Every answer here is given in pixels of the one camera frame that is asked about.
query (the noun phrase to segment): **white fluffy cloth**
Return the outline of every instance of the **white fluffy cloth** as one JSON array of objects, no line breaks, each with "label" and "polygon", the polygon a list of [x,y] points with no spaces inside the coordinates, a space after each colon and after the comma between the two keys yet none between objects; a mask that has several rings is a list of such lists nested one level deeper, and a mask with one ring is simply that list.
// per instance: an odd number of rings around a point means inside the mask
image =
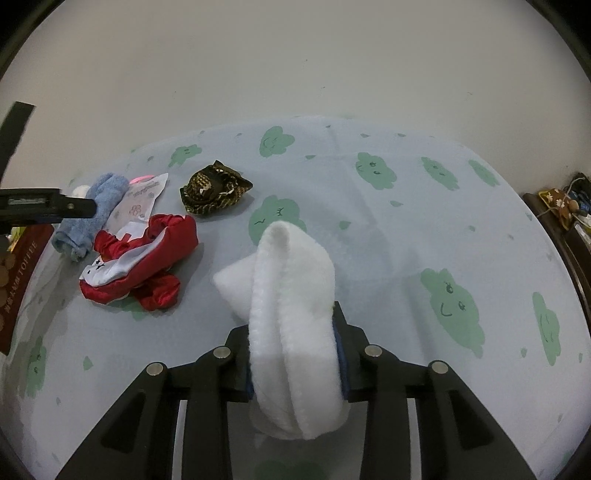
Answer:
[{"label": "white fluffy cloth", "polygon": [[79,185],[72,191],[72,196],[79,199],[84,199],[86,198],[86,194],[89,190],[90,185]]},{"label": "white fluffy cloth", "polygon": [[335,268],[301,229],[272,223],[255,254],[213,276],[232,310],[249,321],[255,427],[311,440],[347,419],[332,328]]}]

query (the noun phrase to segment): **red satin cloth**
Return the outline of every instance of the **red satin cloth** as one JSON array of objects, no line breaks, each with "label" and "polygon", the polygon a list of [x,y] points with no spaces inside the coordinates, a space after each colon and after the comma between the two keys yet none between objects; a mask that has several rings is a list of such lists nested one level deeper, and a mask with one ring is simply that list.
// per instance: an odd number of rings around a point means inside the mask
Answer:
[{"label": "red satin cloth", "polygon": [[89,300],[107,304],[110,301],[134,296],[145,310],[153,311],[177,303],[180,282],[166,272],[174,263],[190,254],[199,244],[197,226],[191,216],[154,215],[140,238],[119,240],[100,231],[95,238],[95,250],[104,262],[117,260],[125,252],[149,244],[166,228],[158,246],[135,265],[126,276],[100,287],[92,287],[80,280],[80,290]]}]

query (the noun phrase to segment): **blue towel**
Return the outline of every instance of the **blue towel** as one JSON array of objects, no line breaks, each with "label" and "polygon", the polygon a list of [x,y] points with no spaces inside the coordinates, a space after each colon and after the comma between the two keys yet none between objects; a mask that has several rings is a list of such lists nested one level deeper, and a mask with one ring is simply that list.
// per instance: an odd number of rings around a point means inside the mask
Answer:
[{"label": "blue towel", "polygon": [[96,202],[93,218],[64,218],[51,238],[53,247],[70,255],[76,262],[93,249],[96,234],[103,228],[109,215],[129,189],[129,180],[121,175],[101,175],[86,193]]}]

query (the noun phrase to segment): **white pom pom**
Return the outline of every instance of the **white pom pom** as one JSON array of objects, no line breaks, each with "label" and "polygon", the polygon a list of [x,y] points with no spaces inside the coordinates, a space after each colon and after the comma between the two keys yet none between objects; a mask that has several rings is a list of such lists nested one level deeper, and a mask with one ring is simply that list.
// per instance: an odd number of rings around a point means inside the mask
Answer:
[{"label": "white pom pom", "polygon": [[86,192],[88,192],[88,190],[90,190],[90,185],[80,185],[74,189],[72,196],[79,199],[86,198]]}]

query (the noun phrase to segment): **metal screw head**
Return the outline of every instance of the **metal screw head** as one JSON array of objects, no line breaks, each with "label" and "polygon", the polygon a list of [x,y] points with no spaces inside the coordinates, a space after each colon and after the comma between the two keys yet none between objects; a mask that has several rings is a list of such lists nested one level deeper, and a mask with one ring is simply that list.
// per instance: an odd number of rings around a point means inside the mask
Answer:
[{"label": "metal screw head", "polygon": [[379,357],[380,355],[382,355],[382,349],[377,345],[368,345],[367,347],[365,347],[365,355]]},{"label": "metal screw head", "polygon": [[219,346],[213,351],[213,356],[215,358],[228,358],[232,351],[227,346]]},{"label": "metal screw head", "polygon": [[146,367],[147,374],[152,375],[153,377],[155,377],[156,375],[160,375],[162,373],[162,370],[164,370],[164,367],[162,364],[159,364],[158,362],[154,362],[153,364],[149,364]]},{"label": "metal screw head", "polygon": [[439,360],[437,360],[436,362],[433,362],[433,364],[431,365],[431,368],[433,369],[433,371],[436,374],[440,374],[440,375],[446,374],[447,371],[449,370],[447,363],[441,362]]}]

